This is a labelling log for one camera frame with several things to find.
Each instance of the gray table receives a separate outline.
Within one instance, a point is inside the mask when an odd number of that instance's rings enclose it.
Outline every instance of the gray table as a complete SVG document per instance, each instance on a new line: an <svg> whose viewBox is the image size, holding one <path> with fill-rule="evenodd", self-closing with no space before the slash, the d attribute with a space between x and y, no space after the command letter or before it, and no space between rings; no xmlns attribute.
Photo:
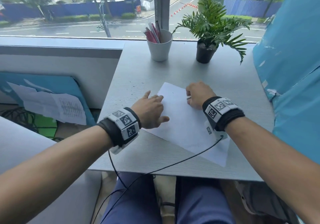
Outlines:
<svg viewBox="0 0 320 224"><path fill-rule="evenodd" d="M151 90L156 94L164 82L185 88L190 82L203 80L214 92L238 104L246 116L272 131L274 113L263 91L253 65L252 48L239 65L240 56L229 47L219 47L208 64L195 60L196 42L172 42L169 59L151 60L145 41L126 42L114 73L99 120L110 112L128 106ZM113 161L118 171L147 173L193 155L179 146L144 130ZM90 169L113 171L108 154L99 158ZM200 156L158 171L157 174L261 181L238 147L231 141L226 167Z"/></svg>

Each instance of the street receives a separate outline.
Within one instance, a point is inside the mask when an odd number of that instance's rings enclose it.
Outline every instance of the street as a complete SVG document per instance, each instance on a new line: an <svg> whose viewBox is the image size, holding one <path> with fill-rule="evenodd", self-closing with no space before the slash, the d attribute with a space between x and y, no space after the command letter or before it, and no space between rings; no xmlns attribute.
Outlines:
<svg viewBox="0 0 320 224"><path fill-rule="evenodd" d="M181 23L184 14L196 12L197 8L190 5L197 5L198 0L177 0L170 5L169 30ZM113 38L123 39L145 39L143 32L148 23L154 23L154 15L148 18L125 21L108 21L108 28ZM99 22L79 22L79 23L59 23L42 24L30 26L17 26L0 29L0 36L58 36L58 37L88 37L105 38L106 33L103 30L98 31ZM258 42L264 35L265 27L251 25L250 30L246 28L238 29L233 36L243 33L242 38L248 42ZM178 28L174 33L174 39L195 40L195 37L186 28Z"/></svg>

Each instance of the navy pants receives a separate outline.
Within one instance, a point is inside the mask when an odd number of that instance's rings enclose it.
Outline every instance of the navy pants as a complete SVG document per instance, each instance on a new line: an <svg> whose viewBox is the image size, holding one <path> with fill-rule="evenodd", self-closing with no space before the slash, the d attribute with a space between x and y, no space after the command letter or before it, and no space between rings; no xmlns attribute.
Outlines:
<svg viewBox="0 0 320 224"><path fill-rule="evenodd" d="M120 178L130 185L139 173L122 172ZM117 180L114 190L124 188ZM103 218L122 195L114 193ZM177 224L235 224L219 181L211 178L177 177L175 196L175 219ZM152 175L139 178L102 222L103 224L161 224Z"/></svg>

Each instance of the paper document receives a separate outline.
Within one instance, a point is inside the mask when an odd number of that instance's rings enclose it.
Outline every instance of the paper document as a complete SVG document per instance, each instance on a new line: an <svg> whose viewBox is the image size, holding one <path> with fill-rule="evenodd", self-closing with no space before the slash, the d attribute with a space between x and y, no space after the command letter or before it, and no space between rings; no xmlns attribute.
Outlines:
<svg viewBox="0 0 320 224"><path fill-rule="evenodd" d="M23 101L26 110L61 122L86 125L86 113L80 100L70 94L37 92L36 89L7 82Z"/></svg>
<svg viewBox="0 0 320 224"><path fill-rule="evenodd" d="M202 110L193 109L187 104L187 95L184 88L164 83L158 92L163 95L164 110L162 115L169 116L170 121L163 123L159 128L144 129L166 141L176 144L192 153L199 153L212 146L218 139L208 133L205 122L207 117ZM200 156L226 166L230 137L220 141L210 150Z"/></svg>

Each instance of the pen holder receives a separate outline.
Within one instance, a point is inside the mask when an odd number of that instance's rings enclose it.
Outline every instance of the pen holder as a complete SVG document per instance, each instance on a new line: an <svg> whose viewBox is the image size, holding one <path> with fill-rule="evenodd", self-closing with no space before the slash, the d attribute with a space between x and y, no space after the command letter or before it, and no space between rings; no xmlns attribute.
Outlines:
<svg viewBox="0 0 320 224"><path fill-rule="evenodd" d="M168 59L169 51L172 43L172 34L168 30L161 29L161 42L160 44L150 42L147 40L150 55L152 60L164 61Z"/></svg>

